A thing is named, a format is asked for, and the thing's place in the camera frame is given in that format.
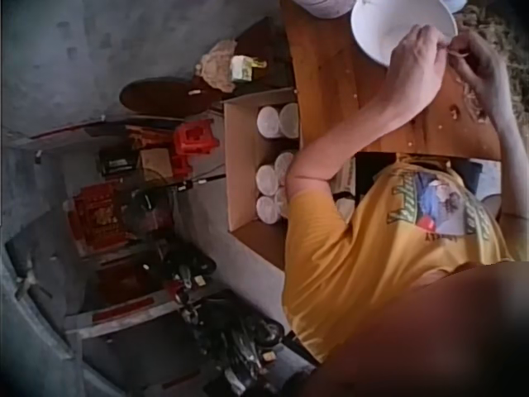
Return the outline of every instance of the graphic print on shirt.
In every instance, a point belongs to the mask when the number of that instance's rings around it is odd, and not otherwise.
[[[488,214],[466,190],[425,171],[395,170],[390,177],[401,181],[392,195],[402,195],[403,206],[388,213],[388,224],[404,221],[429,233],[489,239]]]

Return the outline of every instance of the white container lid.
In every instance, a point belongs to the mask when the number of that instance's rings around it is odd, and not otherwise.
[[[261,196],[257,199],[255,210],[259,219],[269,225],[273,225],[281,218],[274,199],[268,196]]]
[[[324,19],[338,18],[355,5],[356,0],[294,0],[313,16]]]
[[[467,0],[441,0],[453,14],[454,12],[461,11],[466,6]]]
[[[284,151],[274,162],[275,175],[278,178],[279,185],[283,186],[287,177],[287,171],[289,166],[294,160],[294,153],[291,151]]]
[[[297,103],[285,105],[279,112],[279,129],[287,138],[299,138],[299,107]]]
[[[255,175],[257,189],[265,196],[273,196],[278,191],[279,182],[272,165],[262,165]]]
[[[274,201],[278,208],[279,215],[281,215],[282,218],[288,219],[287,190],[285,188],[279,188],[278,193],[274,196]]]
[[[282,137],[279,130],[279,113],[271,106],[265,106],[257,115],[257,130],[268,139]]]

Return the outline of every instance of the cardboard box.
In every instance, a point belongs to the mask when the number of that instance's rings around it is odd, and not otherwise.
[[[274,163],[285,150],[297,149],[297,141],[264,139],[257,131],[257,114],[263,106],[297,102],[291,88],[253,93],[224,102],[226,145],[226,190],[230,232],[272,265],[284,269],[287,223],[267,225],[257,218],[255,202],[259,191],[255,173]]]
[[[171,166],[171,159],[167,149],[144,149],[140,151],[139,162],[143,170],[155,172],[155,174],[146,172],[145,180],[155,179],[158,175],[163,178],[173,177],[173,167]]]

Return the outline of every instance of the yellow t-shirt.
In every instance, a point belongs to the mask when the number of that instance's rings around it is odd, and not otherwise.
[[[349,224],[324,192],[293,198],[284,311],[323,361],[422,275],[509,258],[498,224],[457,175],[398,162],[380,173]]]

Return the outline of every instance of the wooden tabletop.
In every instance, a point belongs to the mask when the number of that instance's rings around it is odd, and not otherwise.
[[[323,20],[292,0],[281,0],[281,7],[307,144],[358,112],[377,93],[386,69],[355,43],[349,13]],[[460,110],[457,120],[450,113],[454,106]],[[496,132],[490,123],[478,124],[470,116],[463,103],[463,86],[450,68],[430,107],[365,151],[500,160]]]

